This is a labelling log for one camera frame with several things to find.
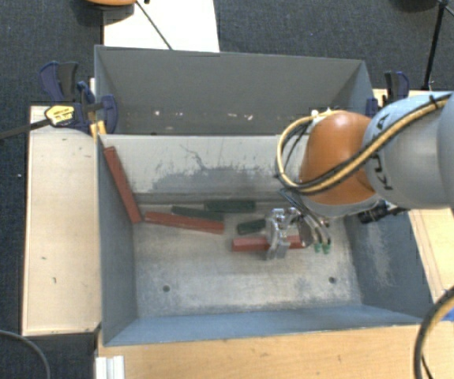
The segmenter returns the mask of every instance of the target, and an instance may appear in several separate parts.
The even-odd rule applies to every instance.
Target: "dark carpet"
[[[434,0],[215,0],[222,51],[297,54],[366,61],[374,87],[402,70],[422,85],[437,3]],[[102,13],[80,0],[0,0],[0,132],[28,121],[47,97],[39,68],[51,60],[81,64],[93,75]],[[454,89],[454,19],[445,15],[433,88]],[[0,329],[18,332],[24,252],[25,136],[0,147]],[[92,377],[92,335],[37,339],[53,378]],[[44,377],[22,344],[0,339],[0,378]]]

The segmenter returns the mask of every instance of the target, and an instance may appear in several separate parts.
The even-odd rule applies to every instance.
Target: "red block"
[[[144,221],[163,226],[180,227],[181,229],[192,231],[205,231],[207,233],[214,233],[215,235],[222,235],[225,230],[225,225],[222,222],[189,218],[188,216],[173,215],[171,213],[146,212],[144,214]]]
[[[126,179],[125,171],[123,170],[122,163],[119,160],[118,153],[115,148],[105,148],[103,155],[106,158],[107,166],[113,176],[114,183],[118,188],[118,192],[122,197],[123,204],[125,205],[126,212],[129,215],[132,223],[142,222],[142,215],[137,202],[133,199],[132,190],[130,189],[128,180]]]
[[[288,236],[290,249],[303,249],[304,245],[298,235]],[[232,240],[232,251],[267,251],[270,244],[264,236],[240,237]]]

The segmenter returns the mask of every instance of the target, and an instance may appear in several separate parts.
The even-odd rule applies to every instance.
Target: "blue clamp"
[[[386,72],[385,79],[388,95],[384,97],[383,106],[409,96],[409,79],[404,73]]]
[[[39,72],[40,87],[53,104],[67,103],[73,106],[74,121],[63,127],[89,133],[92,120],[88,114],[95,113],[96,119],[104,120],[107,133],[113,133],[118,123],[118,106],[114,96],[103,96],[100,103],[96,103],[95,95],[84,81],[75,84],[77,66],[75,62],[47,63]],[[76,101],[76,90],[80,93],[80,102]]]
[[[379,111],[379,103],[377,102],[377,99],[369,98],[367,100],[366,104],[366,116],[369,118],[374,118],[374,115],[377,114]]]

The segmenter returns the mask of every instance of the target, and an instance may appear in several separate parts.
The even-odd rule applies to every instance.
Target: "bin floor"
[[[149,223],[134,225],[139,317],[361,304],[342,220],[331,222],[329,254],[310,247],[288,250],[284,259],[266,261],[264,252],[231,252],[231,241],[238,237],[237,224],[260,219],[273,207],[257,204],[258,213],[225,215],[223,235]],[[170,209],[141,208],[142,212]]]

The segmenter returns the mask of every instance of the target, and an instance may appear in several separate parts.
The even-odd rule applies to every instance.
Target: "gray bin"
[[[285,205],[277,134],[314,108],[363,112],[355,60],[96,47],[96,94],[114,94],[99,141],[103,341],[107,346],[415,324],[431,296],[406,216],[334,220],[329,254],[232,253],[235,226]],[[115,146],[141,210],[252,199],[225,234],[132,225],[101,149]]]

